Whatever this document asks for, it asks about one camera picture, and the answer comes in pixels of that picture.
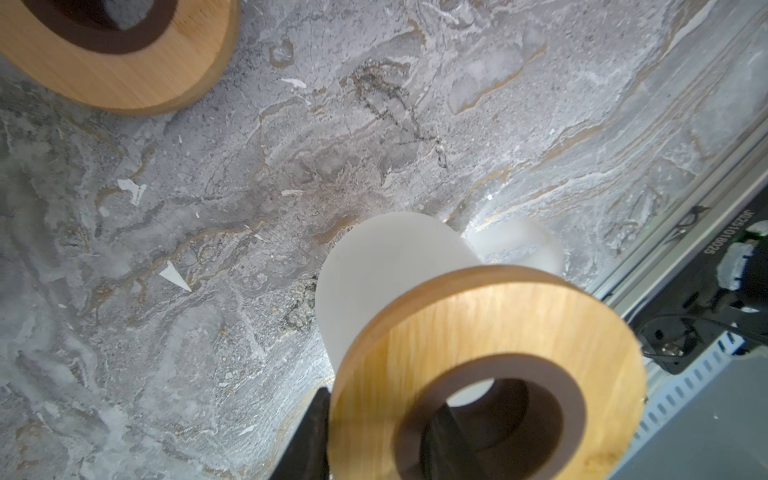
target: round wooden disc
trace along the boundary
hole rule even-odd
[[[527,382],[533,418],[497,445],[496,457],[525,461],[496,478],[603,478],[644,410],[642,356],[611,309],[539,270],[459,270],[399,297],[350,347],[329,413],[334,478],[421,478],[430,416],[484,378]],[[550,427],[554,442],[543,452]]]
[[[240,2],[175,0],[175,8],[174,0],[155,2],[136,27],[109,31],[87,18],[67,18],[51,6],[53,0],[3,0],[0,51],[72,100],[129,114],[177,110],[208,91],[226,68],[237,42]],[[90,37],[95,43],[88,47]],[[129,52],[115,53],[121,49]]]

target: white triangular patch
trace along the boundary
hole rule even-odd
[[[169,282],[176,283],[181,288],[185,289],[187,292],[191,292],[192,289],[189,285],[187,285],[187,282],[184,281],[184,279],[179,275],[179,273],[176,271],[176,267],[168,260],[168,266],[165,267],[165,270],[160,272],[160,276],[162,276],[164,279],[168,280]]]

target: white mug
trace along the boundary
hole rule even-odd
[[[362,329],[394,299],[444,273],[482,265],[479,257],[535,245],[515,262],[559,275],[563,251],[557,240],[529,218],[496,223],[462,239],[440,220],[395,212],[365,220],[331,249],[317,280],[315,316],[334,371]],[[449,406],[474,402],[493,379],[470,385]]]

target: gray surface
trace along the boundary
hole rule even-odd
[[[767,353],[731,363],[611,480],[768,478]]]
[[[214,89],[154,118],[2,65],[4,477],[265,478],[332,379],[312,277],[338,233],[528,214],[583,286],[768,94],[759,0],[249,0],[240,24]]]

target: cup handle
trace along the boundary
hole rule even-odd
[[[490,227],[468,234],[465,240],[481,258],[503,250],[536,245],[536,251],[515,264],[554,275],[560,275],[563,271],[564,255],[560,243],[543,225],[528,217],[494,223]]]

